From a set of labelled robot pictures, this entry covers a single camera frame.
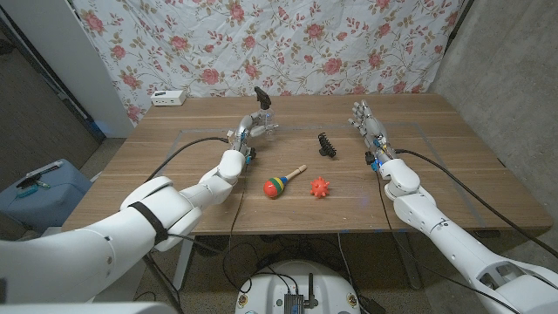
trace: black strap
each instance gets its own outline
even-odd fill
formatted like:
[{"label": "black strap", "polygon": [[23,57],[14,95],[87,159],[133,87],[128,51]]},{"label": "black strap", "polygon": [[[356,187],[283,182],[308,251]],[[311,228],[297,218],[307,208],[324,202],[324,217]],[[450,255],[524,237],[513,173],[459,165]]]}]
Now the black strap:
[{"label": "black strap", "polygon": [[149,209],[146,205],[144,205],[140,201],[136,201],[134,204],[130,204],[128,207],[136,208],[140,214],[142,214],[149,223],[155,229],[155,245],[159,244],[162,241],[168,239],[168,233],[163,224],[160,222],[159,218]]}]

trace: wooden table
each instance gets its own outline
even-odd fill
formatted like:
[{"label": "wooden table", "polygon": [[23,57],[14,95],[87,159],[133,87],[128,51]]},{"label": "wooden table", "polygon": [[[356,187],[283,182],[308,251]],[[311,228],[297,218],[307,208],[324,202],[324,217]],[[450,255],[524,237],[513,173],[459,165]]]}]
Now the wooden table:
[{"label": "wooden table", "polygon": [[[242,190],[246,192],[235,234],[372,232],[388,229],[378,195],[378,183],[364,162],[363,138],[347,119],[352,103],[366,99],[387,129],[391,144],[424,154],[447,166],[503,215],[525,229],[546,229],[552,219],[439,95],[272,97],[280,128],[272,141],[253,139],[257,152],[229,198],[205,209],[195,235],[230,231]],[[119,210],[120,203],[177,147],[207,136],[226,137],[243,115],[258,109],[255,97],[187,99],[183,106],[152,107],[133,134],[93,184],[65,222],[77,229]],[[318,153],[317,135],[325,132],[337,149],[334,159]],[[206,141],[175,157],[163,174],[177,189],[194,185],[219,163],[228,145]],[[466,229],[508,229],[445,174],[423,160],[400,156],[420,176],[440,210]],[[262,192],[272,176],[285,175],[302,164],[308,170],[289,182],[283,195],[270,200]],[[330,196],[310,194],[310,181],[330,181]],[[391,225],[408,229],[387,201]]]}]

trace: blue box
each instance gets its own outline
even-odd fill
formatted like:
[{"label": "blue box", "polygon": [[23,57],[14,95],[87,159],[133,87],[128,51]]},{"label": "blue box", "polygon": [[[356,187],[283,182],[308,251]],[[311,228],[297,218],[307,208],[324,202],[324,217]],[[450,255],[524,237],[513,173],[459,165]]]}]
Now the blue box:
[{"label": "blue box", "polygon": [[63,162],[60,168],[39,179],[51,188],[38,187],[37,192],[18,198],[16,185],[23,179],[17,181],[0,193],[0,211],[37,232],[62,226],[92,183],[68,160],[60,161]]}]

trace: rainbow striped ball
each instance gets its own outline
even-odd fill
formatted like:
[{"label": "rainbow striped ball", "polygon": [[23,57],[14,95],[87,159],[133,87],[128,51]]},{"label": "rainbow striped ball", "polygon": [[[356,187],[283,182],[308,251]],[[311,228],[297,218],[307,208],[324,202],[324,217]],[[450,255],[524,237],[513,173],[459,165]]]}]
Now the rainbow striped ball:
[{"label": "rainbow striped ball", "polygon": [[287,178],[271,178],[263,184],[263,193],[268,197],[277,197],[285,189],[285,184],[287,183]]}]

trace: red spiky ball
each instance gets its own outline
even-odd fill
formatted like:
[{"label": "red spiky ball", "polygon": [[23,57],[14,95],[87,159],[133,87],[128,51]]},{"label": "red spiky ball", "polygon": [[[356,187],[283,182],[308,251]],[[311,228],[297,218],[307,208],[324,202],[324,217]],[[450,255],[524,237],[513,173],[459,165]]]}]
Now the red spiky ball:
[{"label": "red spiky ball", "polygon": [[310,193],[317,198],[325,197],[330,193],[328,189],[330,183],[324,180],[322,177],[318,177],[317,179],[313,180],[310,184],[312,185],[312,189],[310,190]]}]

